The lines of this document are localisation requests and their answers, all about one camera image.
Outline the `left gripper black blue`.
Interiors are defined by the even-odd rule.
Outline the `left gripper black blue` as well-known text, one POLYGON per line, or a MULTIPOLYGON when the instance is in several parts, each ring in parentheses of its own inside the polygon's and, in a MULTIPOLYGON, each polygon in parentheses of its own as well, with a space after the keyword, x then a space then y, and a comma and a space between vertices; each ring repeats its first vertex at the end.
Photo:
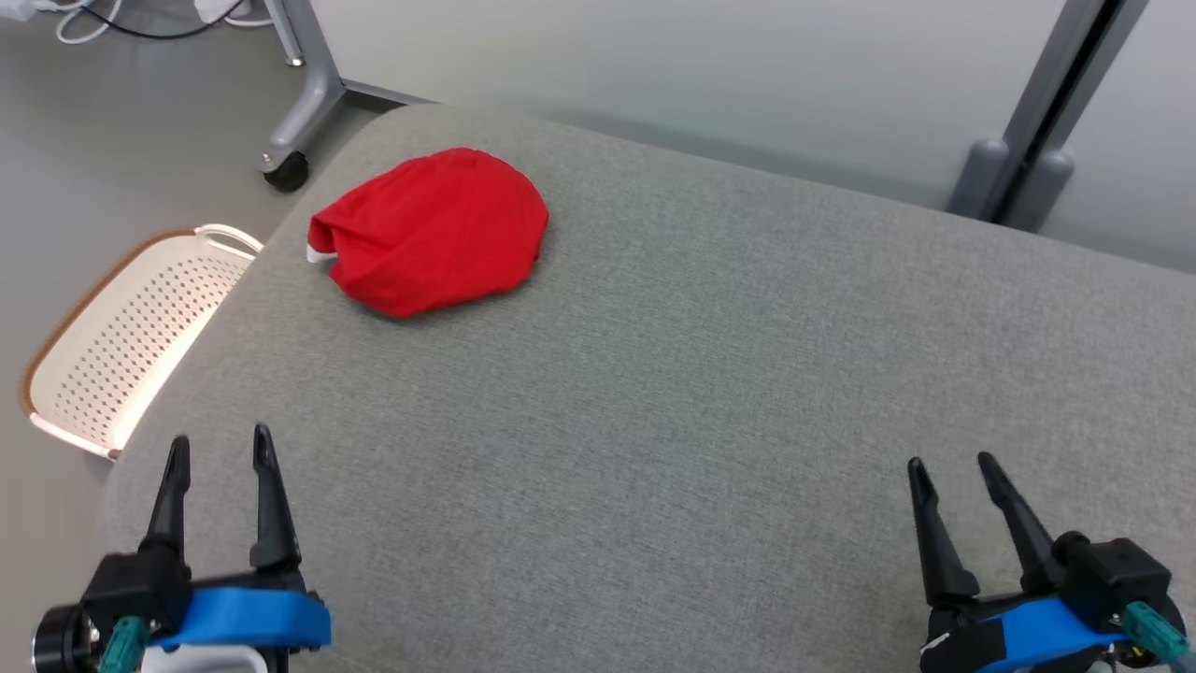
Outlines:
MULTIPOLYGON (((257 537, 256 571, 289 573, 303 550, 266 424, 254 427, 257 537)), ((191 440, 173 438, 140 550, 185 558, 185 494, 191 489, 191 440)), ((242 585, 231 579, 193 588, 193 602, 173 635, 154 635, 138 618, 116 623, 102 640, 80 601, 48 608, 33 634, 33 673, 288 673, 289 659, 332 644, 332 613, 319 596, 298 588, 242 585)))

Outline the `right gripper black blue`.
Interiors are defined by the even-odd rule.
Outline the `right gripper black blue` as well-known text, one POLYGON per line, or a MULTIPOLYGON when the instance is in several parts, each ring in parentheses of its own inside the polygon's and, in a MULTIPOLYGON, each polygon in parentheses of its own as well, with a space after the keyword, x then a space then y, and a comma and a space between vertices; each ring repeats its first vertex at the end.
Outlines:
POLYGON ((1109 655, 1128 638, 1119 620, 1129 601, 1104 592, 1046 595, 1064 579, 1051 537, 991 452, 980 452, 977 464, 1003 514, 1021 567, 1019 585, 1029 594, 978 595, 978 580, 962 565, 940 515, 930 473, 911 457, 909 492, 930 605, 921 673, 1107 673, 1109 655))

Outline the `red shorts with white trim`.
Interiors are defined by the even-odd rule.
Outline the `red shorts with white trim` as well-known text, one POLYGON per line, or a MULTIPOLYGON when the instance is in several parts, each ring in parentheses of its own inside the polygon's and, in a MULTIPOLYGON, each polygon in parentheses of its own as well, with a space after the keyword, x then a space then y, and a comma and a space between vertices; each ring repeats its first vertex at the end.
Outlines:
POLYGON ((483 149, 438 149, 377 175, 311 218, 305 255, 347 298, 389 318, 507 294, 549 226, 533 183, 483 149))

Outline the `cream perforated laundry basket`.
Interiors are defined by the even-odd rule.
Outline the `cream perforated laundry basket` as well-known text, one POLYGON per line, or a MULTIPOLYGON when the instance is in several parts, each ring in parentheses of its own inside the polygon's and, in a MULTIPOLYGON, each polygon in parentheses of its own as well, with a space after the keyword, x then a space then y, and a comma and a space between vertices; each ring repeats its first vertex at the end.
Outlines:
POLYGON ((263 249, 222 224, 150 235, 31 359, 19 405, 41 432, 115 460, 193 342, 263 249))

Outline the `grey table leg with caster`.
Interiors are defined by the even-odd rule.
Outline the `grey table leg with caster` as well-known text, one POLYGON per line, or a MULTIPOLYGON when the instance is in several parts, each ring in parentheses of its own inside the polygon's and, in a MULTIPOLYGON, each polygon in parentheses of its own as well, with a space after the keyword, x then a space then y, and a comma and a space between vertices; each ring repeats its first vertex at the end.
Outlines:
POLYGON ((347 88, 334 63, 315 0, 263 0, 280 33, 288 65, 304 72, 303 90, 258 153, 257 167, 275 192, 292 194, 309 181, 309 141, 321 131, 347 88))

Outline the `white power strip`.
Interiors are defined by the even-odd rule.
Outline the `white power strip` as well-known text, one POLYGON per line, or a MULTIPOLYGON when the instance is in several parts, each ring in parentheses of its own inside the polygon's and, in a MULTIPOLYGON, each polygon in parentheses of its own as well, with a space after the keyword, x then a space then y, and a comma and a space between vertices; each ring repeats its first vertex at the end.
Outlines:
POLYGON ((193 8, 205 24, 225 22, 234 27, 268 27, 274 19, 268 8, 261 8, 263 0, 193 0, 193 8))

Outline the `grey partition post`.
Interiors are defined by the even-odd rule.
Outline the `grey partition post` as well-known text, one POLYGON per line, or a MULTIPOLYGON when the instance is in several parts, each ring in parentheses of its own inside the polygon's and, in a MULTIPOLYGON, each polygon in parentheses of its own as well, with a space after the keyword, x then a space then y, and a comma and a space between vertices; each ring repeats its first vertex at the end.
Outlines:
POLYGON ((1064 149, 1149 0, 1064 0, 999 136, 971 145, 946 212, 1039 234, 1076 161, 1064 149))

